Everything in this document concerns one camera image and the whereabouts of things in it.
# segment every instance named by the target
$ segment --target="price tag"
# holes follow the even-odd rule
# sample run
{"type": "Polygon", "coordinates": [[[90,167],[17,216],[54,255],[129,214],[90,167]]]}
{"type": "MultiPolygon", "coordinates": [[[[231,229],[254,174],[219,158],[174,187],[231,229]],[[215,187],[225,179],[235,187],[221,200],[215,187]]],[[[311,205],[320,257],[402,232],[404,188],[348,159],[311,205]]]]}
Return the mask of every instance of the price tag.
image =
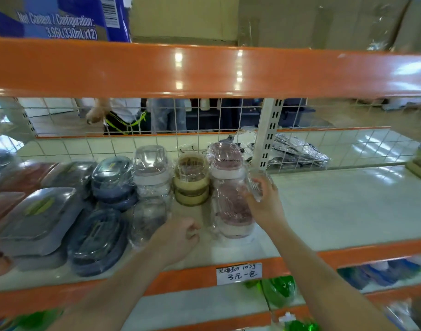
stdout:
{"type": "Polygon", "coordinates": [[[262,263],[244,263],[242,265],[217,268],[217,285],[249,281],[262,277],[262,263]]]}

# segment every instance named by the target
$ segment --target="person's left hand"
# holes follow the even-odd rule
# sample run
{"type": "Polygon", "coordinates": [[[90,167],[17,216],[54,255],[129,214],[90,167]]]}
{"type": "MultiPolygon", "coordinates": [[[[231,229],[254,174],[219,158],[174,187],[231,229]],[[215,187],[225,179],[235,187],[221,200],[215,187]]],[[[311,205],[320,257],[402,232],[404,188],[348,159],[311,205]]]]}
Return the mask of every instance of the person's left hand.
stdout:
{"type": "Polygon", "coordinates": [[[152,235],[146,249],[164,266],[183,260],[200,241],[200,224],[192,217],[169,219],[152,235]]]}

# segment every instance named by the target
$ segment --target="wire mesh panel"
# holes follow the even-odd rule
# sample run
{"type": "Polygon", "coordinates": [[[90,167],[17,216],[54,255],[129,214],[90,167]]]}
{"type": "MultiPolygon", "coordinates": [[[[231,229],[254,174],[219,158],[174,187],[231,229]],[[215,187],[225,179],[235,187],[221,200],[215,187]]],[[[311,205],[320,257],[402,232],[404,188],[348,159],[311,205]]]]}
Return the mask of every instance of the wire mesh panel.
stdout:
{"type": "MultiPolygon", "coordinates": [[[[411,159],[421,141],[421,97],[280,99],[267,169],[392,165],[411,159]]],[[[264,99],[0,98],[0,147],[45,161],[133,156],[163,145],[169,157],[237,143],[250,162],[264,99]]]]}

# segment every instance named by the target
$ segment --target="cardboard box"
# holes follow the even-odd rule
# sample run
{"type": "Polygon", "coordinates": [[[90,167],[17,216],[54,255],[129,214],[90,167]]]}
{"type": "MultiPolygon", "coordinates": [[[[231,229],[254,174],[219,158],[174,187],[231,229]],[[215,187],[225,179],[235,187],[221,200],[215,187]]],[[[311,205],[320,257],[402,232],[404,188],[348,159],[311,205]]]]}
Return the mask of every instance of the cardboard box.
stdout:
{"type": "Polygon", "coordinates": [[[408,0],[240,0],[239,45],[387,50],[408,0]]]}
{"type": "Polygon", "coordinates": [[[411,0],[397,33],[393,51],[421,52],[421,0],[411,0]]]}

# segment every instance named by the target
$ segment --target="handwritten price label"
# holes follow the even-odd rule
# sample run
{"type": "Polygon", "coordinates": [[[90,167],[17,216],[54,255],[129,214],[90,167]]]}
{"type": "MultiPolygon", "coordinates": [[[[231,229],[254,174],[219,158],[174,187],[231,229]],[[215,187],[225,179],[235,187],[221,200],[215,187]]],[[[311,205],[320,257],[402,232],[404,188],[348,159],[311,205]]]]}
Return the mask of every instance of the handwritten price label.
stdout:
{"type": "Polygon", "coordinates": [[[217,285],[249,281],[262,277],[262,263],[244,263],[242,265],[217,268],[217,285]]]}

